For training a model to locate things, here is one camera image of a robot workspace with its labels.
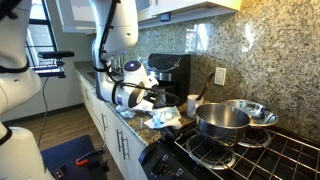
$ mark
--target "stainless steel bowl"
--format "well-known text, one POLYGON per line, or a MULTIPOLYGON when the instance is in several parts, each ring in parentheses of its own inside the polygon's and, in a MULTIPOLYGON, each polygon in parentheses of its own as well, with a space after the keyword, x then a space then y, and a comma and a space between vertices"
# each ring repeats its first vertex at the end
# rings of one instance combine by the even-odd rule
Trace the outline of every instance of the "stainless steel bowl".
POLYGON ((271 126, 278 122, 277 115, 271 112, 270 109, 256 102, 234 99, 222 102, 222 104, 235 107, 248 114, 250 117, 249 125, 253 128, 271 126))
POLYGON ((227 147, 243 138, 250 123, 246 113, 225 104, 203 104, 196 109, 196 114, 200 134, 227 147))

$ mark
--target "gas stove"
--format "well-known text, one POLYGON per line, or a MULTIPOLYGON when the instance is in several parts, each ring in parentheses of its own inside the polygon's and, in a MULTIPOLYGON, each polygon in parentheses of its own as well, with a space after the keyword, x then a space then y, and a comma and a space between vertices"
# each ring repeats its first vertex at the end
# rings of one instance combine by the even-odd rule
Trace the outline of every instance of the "gas stove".
POLYGON ((319 143, 276 127, 250 128, 227 148, 193 124, 146 147, 139 161, 148 179, 320 179, 319 143))

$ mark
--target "stainless steel pot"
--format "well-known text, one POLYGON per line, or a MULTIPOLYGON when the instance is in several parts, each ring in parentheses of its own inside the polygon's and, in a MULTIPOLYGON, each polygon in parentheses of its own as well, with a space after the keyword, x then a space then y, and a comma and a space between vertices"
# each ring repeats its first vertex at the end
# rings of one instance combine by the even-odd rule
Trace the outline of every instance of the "stainless steel pot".
POLYGON ((227 147, 243 138, 250 123, 246 113, 225 104, 203 104, 196 109, 196 114, 201 135, 227 147))

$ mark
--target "window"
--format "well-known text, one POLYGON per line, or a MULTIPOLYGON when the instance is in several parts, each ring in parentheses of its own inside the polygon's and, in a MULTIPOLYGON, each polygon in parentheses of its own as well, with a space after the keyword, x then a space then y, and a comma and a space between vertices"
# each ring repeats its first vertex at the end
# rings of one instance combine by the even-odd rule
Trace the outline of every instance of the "window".
POLYGON ((44 0, 32 0, 26 40, 26 54, 30 67, 41 77, 54 76, 56 72, 62 70, 56 66, 56 59, 42 59, 38 57, 39 52, 47 51, 57 51, 51 22, 44 0))

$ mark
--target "towel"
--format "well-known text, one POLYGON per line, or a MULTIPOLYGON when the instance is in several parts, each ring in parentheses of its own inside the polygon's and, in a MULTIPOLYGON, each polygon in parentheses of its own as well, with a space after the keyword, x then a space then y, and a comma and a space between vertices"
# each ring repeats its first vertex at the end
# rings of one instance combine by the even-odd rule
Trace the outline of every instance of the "towel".
POLYGON ((176 106, 155 109, 151 113, 152 119, 144 122, 149 128, 159 129, 166 126, 173 126, 174 129, 181 128, 179 119, 181 115, 176 106))
POLYGON ((116 107, 116 111, 118 113, 120 113, 123 117, 127 117, 127 118, 133 118, 134 115, 136 115, 137 113, 134 110, 130 110, 130 109, 125 109, 123 106, 118 105, 116 107))

